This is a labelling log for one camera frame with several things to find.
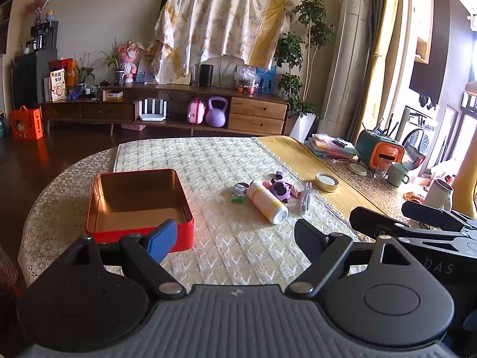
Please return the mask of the round metal tin lid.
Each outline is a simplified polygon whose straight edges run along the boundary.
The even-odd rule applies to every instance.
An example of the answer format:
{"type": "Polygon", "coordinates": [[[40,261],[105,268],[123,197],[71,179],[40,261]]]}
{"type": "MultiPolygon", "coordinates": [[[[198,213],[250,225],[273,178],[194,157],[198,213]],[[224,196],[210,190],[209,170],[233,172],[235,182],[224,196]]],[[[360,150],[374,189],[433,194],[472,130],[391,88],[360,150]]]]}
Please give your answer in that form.
{"type": "Polygon", "coordinates": [[[339,187],[339,180],[327,173],[317,173],[315,175],[315,184],[318,189],[324,192],[334,192],[339,187]]]}

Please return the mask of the pink comb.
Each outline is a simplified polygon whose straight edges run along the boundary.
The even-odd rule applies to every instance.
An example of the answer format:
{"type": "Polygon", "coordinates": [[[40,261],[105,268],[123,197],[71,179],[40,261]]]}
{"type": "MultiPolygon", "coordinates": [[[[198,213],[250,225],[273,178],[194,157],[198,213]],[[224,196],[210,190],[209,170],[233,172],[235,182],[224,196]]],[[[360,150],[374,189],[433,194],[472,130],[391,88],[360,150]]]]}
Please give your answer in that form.
{"type": "Polygon", "coordinates": [[[294,186],[291,186],[290,187],[290,193],[297,199],[301,199],[302,198],[302,191],[299,191],[298,189],[296,189],[294,186]]]}

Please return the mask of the white yellow bottle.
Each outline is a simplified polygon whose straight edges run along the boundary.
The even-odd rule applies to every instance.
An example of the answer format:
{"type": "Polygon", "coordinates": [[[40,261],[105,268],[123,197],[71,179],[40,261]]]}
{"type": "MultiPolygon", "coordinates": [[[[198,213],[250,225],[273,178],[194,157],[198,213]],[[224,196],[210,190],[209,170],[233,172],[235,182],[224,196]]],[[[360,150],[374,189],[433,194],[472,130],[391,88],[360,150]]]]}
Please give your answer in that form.
{"type": "Polygon", "coordinates": [[[287,207],[259,181],[252,181],[247,196],[258,210],[274,225],[279,225],[289,215],[287,207]]]}

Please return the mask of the purple sheep toy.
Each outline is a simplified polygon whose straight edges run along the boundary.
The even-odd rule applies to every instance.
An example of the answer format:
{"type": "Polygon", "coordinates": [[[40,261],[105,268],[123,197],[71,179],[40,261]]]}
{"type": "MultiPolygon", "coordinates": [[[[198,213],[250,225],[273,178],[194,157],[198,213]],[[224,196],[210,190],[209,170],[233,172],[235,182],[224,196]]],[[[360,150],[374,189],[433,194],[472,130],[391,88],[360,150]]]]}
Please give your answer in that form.
{"type": "Polygon", "coordinates": [[[277,171],[269,180],[264,180],[263,185],[272,193],[282,204],[288,204],[295,195],[293,185],[285,182],[284,173],[277,171]]]}

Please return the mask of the green small toy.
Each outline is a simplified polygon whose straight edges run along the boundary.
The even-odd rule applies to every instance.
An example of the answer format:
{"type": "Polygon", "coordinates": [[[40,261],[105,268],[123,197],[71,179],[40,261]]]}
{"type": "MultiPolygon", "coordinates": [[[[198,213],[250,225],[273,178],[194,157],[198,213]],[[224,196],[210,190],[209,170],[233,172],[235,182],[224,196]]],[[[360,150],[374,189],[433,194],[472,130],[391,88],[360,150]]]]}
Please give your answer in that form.
{"type": "Polygon", "coordinates": [[[243,196],[233,196],[230,201],[235,204],[243,204],[243,196]]]}

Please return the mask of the white frame sunglasses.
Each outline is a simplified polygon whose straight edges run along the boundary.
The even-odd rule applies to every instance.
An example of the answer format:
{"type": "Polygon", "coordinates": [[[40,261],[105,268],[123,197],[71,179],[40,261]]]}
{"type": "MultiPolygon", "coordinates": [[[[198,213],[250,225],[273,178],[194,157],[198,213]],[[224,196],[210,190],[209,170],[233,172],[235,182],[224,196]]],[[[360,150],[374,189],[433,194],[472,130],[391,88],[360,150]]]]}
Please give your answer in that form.
{"type": "Polygon", "coordinates": [[[312,182],[306,182],[300,194],[300,201],[299,201],[299,209],[302,215],[306,214],[310,209],[312,194],[313,194],[313,184],[312,182]]]}

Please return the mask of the green orange tissue box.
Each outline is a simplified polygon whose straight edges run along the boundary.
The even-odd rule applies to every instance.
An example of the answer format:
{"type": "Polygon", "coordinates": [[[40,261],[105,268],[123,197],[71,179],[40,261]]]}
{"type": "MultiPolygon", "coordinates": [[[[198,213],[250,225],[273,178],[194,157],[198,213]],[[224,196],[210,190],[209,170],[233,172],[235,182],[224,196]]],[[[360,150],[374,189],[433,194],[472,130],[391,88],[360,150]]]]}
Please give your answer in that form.
{"type": "Polygon", "coordinates": [[[358,158],[370,169],[377,168],[383,155],[397,163],[404,155],[404,148],[397,141],[368,130],[361,131],[355,148],[358,158]]]}

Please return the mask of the stack of books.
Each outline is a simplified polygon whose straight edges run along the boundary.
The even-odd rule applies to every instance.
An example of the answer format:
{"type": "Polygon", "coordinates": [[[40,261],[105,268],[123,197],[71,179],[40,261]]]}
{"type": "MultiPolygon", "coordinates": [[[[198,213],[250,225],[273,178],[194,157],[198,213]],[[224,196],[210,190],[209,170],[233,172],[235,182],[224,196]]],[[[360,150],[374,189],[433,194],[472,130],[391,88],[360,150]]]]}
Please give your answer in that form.
{"type": "Polygon", "coordinates": [[[304,144],[317,157],[351,159],[358,155],[351,142],[328,136],[326,133],[315,133],[304,144]]]}

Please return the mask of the white standing air conditioner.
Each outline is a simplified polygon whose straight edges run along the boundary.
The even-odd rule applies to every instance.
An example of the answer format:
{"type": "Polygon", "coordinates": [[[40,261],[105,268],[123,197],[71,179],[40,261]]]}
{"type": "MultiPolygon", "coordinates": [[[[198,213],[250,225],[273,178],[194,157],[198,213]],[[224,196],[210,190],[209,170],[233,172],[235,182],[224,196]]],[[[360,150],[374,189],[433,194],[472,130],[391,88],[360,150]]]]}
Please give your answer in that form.
{"type": "Polygon", "coordinates": [[[366,76],[369,0],[340,0],[340,4],[340,21],[317,132],[346,138],[366,76]]]}

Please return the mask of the white wifi router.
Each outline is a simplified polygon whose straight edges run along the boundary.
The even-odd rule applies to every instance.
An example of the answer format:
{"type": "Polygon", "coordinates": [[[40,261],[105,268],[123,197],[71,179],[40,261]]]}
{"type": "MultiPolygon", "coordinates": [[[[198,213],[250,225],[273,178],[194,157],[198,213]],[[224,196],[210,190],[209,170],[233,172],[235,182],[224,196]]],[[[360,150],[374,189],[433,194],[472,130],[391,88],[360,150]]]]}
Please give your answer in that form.
{"type": "Polygon", "coordinates": [[[146,122],[163,122],[167,118],[165,99],[146,98],[138,102],[138,119],[146,122]]]}

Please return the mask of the pink toy case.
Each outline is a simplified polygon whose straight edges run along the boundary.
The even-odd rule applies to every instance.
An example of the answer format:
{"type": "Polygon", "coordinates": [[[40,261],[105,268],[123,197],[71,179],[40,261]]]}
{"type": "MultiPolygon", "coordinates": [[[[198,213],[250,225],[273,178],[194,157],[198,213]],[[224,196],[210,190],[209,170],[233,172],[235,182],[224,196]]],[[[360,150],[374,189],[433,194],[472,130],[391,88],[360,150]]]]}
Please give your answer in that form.
{"type": "Polygon", "coordinates": [[[187,121],[189,124],[201,124],[205,117],[205,104],[195,98],[188,104],[187,121]]]}

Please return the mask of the wooden tv cabinet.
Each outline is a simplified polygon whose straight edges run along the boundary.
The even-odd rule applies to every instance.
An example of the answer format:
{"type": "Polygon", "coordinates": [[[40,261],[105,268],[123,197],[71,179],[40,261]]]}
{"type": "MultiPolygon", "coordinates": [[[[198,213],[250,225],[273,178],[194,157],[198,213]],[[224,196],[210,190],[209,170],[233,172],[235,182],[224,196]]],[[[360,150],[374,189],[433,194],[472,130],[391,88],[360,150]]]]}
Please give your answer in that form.
{"type": "Polygon", "coordinates": [[[58,121],[85,124],[131,124],[155,126],[167,129],[184,129],[212,132],[218,136],[238,134],[246,136],[282,135],[287,126],[289,105],[277,95],[254,93],[247,95],[234,88],[198,87],[178,84],[145,85],[131,84],[112,86],[110,91],[121,91],[118,100],[94,100],[86,96],[73,101],[46,102],[41,104],[45,130],[58,121]],[[221,128],[187,121],[188,104],[198,98],[207,104],[212,96],[228,100],[226,124],[221,128]],[[167,118],[163,122],[146,122],[138,119],[138,102],[146,98],[165,99],[167,118]]]}

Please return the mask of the blue box on cabinet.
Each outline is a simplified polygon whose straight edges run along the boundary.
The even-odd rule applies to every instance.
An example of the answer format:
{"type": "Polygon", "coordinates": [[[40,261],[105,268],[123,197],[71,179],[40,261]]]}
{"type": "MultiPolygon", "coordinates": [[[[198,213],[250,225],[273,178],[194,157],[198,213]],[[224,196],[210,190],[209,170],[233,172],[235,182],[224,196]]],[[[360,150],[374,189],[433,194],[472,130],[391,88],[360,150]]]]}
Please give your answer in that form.
{"type": "Polygon", "coordinates": [[[272,66],[269,70],[256,68],[258,75],[257,91],[262,94],[273,95],[276,85],[276,66],[272,66]]]}

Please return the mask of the bag of fruit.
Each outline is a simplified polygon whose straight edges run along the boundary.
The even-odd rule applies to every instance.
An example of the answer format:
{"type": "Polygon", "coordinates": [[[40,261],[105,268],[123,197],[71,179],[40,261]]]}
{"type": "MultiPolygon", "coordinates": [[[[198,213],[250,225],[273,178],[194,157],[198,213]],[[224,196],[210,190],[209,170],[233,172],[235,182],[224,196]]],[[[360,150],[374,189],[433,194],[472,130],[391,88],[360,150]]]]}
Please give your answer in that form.
{"type": "Polygon", "coordinates": [[[260,77],[255,67],[238,66],[234,71],[235,88],[238,92],[252,95],[258,87],[260,77]]]}

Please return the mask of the black cabinet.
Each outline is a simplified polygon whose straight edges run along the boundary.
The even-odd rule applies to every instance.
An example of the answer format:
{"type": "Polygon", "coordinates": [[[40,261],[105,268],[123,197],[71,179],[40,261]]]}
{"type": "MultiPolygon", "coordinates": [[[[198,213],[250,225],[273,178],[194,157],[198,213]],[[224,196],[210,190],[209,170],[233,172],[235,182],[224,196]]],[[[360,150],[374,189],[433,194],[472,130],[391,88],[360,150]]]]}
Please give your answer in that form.
{"type": "Polygon", "coordinates": [[[12,63],[14,109],[37,108],[45,101],[44,79],[49,77],[49,62],[58,59],[58,21],[31,27],[31,39],[24,53],[12,63]]]}

